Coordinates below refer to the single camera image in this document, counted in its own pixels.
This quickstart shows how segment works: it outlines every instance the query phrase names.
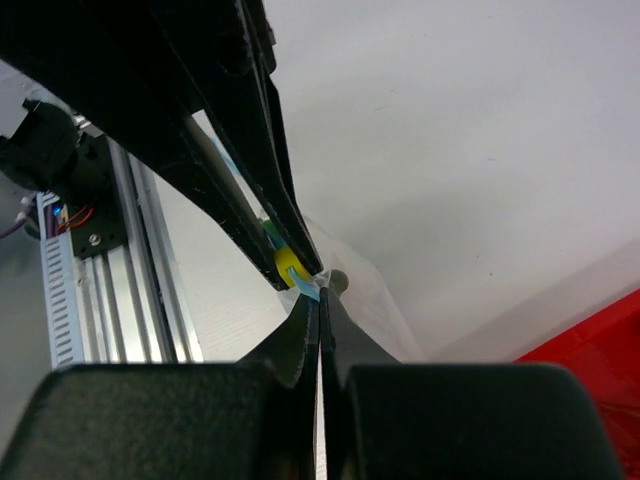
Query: blue tape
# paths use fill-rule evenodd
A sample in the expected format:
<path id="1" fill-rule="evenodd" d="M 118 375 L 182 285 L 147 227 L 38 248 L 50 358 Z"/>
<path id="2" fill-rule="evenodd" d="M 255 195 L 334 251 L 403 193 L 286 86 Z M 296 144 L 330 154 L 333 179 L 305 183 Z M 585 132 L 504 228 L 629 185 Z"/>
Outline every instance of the blue tape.
<path id="1" fill-rule="evenodd" d="M 220 140 L 218 140 L 218 137 L 211 137 L 211 142 L 215 145 L 216 149 L 220 152 L 220 156 L 224 160 L 224 163 L 227 165 L 227 168 L 231 170 L 231 173 L 236 177 L 242 176 L 240 175 L 240 170 L 238 170 L 238 167 L 236 166 L 235 162 L 231 159 L 231 157 L 227 153 L 227 150 L 224 148 L 224 145 L 222 145 Z"/>
<path id="2" fill-rule="evenodd" d="M 305 282 L 298 276 L 298 272 L 293 267 L 287 269 L 287 273 L 291 276 L 291 280 L 300 289 L 300 293 L 306 297 L 313 298 L 316 302 L 320 301 L 320 289 L 315 283 Z"/>

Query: metal frame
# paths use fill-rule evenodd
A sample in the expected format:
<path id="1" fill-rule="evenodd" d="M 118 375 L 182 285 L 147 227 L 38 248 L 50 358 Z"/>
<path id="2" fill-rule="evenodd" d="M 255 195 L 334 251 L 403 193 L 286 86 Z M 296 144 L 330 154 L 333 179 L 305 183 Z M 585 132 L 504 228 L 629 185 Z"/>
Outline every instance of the metal frame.
<path id="1" fill-rule="evenodd" d="M 40 255 L 53 368 L 84 361 L 86 351 L 77 307 L 70 236 L 46 238 L 42 212 L 57 201 L 58 197 L 51 193 L 40 193 L 36 197 L 38 211 L 41 212 L 38 218 Z"/>
<path id="2" fill-rule="evenodd" d="M 46 238 L 39 194 L 41 255 L 51 364 L 202 362 L 177 276 L 151 173 L 109 140 L 128 243 L 84 260 L 71 235 Z"/>
<path id="3" fill-rule="evenodd" d="M 173 339 L 178 362 L 202 362 L 202 348 L 187 304 L 169 230 L 162 214 L 160 197 L 153 173 L 131 157 L 131 172 L 139 192 L 139 206 L 146 226 L 151 257 L 158 278 L 162 304 Z"/>

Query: gray floor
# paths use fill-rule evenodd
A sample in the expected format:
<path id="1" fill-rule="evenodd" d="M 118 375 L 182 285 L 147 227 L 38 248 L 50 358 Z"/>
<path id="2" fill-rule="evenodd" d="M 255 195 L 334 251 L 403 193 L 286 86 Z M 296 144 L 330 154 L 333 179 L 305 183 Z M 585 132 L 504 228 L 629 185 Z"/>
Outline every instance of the gray floor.
<path id="1" fill-rule="evenodd" d="M 20 211 L 23 191 L 0 174 L 0 229 Z M 0 452 L 31 393 L 50 369 L 40 250 L 19 231 L 0 240 Z"/>

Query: black bracket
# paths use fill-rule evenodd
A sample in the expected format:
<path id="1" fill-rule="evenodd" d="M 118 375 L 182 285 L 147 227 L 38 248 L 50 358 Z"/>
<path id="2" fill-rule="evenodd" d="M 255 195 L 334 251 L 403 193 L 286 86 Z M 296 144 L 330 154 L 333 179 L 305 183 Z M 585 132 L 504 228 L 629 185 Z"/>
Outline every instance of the black bracket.
<path id="1" fill-rule="evenodd" d="M 109 186 L 94 203 L 88 206 L 93 208 L 91 220 L 71 229 L 73 254 L 84 259 L 124 245 L 127 242 L 127 229 L 122 215 L 122 204 L 115 182 L 107 137 L 102 135 L 93 138 L 82 135 L 78 144 L 78 155 L 89 156 L 111 180 Z M 68 205 L 69 217 L 79 213 L 81 208 Z"/>

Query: screw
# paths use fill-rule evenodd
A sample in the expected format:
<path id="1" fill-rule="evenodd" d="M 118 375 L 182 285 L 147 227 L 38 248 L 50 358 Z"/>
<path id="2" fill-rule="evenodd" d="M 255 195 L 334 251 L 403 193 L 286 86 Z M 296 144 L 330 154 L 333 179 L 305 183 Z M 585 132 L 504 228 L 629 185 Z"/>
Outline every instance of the screw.
<path id="1" fill-rule="evenodd" d="M 89 244 L 92 247 L 97 247 L 98 245 L 100 245 L 101 241 L 102 241 L 102 237 L 100 237 L 100 235 L 98 235 L 97 233 L 92 233 L 89 236 Z"/>

